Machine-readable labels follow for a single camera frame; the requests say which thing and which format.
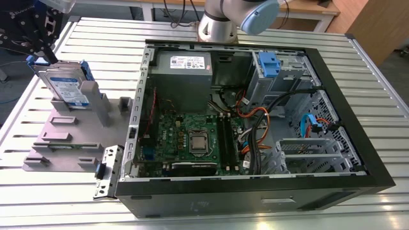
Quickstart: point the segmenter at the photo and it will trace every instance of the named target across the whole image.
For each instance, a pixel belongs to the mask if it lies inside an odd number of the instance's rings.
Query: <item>open computer tower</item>
[[[126,143],[102,164],[94,199],[139,218],[326,209],[394,186],[302,47],[146,41]]]

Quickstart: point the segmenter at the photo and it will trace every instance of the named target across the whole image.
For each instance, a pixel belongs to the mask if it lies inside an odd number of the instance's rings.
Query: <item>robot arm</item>
[[[276,0],[206,0],[198,37],[205,42],[231,43],[236,26],[248,35],[256,35],[271,25],[279,4]]]
[[[0,48],[35,54],[53,64],[62,13],[37,0],[7,0],[0,9]]]

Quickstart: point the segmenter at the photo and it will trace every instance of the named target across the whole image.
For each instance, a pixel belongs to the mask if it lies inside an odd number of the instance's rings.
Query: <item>cpu socket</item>
[[[189,153],[202,157],[209,153],[207,132],[205,130],[189,131]]]

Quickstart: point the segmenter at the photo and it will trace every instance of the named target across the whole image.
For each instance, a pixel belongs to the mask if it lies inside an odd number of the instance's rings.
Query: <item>green circuit board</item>
[[[242,127],[240,118],[230,118],[231,136],[235,140],[236,129]],[[216,116],[215,115],[191,115],[191,114],[165,114],[158,119],[157,146],[154,149],[154,159],[151,163],[145,164],[145,171],[149,177],[162,177],[162,162],[211,162],[216,163],[218,169],[215,175],[240,175],[244,173],[239,166],[238,152],[235,142],[234,148],[236,169],[220,167],[219,160],[219,140],[216,135]],[[207,154],[194,156],[189,151],[189,133],[202,132],[207,136]]]

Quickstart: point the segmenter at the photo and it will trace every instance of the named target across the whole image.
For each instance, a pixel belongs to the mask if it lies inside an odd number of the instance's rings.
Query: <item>blue cable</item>
[[[311,125],[316,125],[318,127],[322,127],[322,125],[316,122],[316,119],[314,118],[312,114],[303,114],[300,118],[300,124],[299,124],[299,131],[300,131],[300,137],[304,138],[304,122],[306,118],[308,118],[308,121]]]
[[[14,98],[14,99],[11,99],[11,100],[9,100],[9,101],[0,102],[0,104],[5,104],[5,103],[9,103],[9,102],[13,102],[13,101],[18,100],[18,98],[19,98],[19,97],[17,97],[17,98]]]

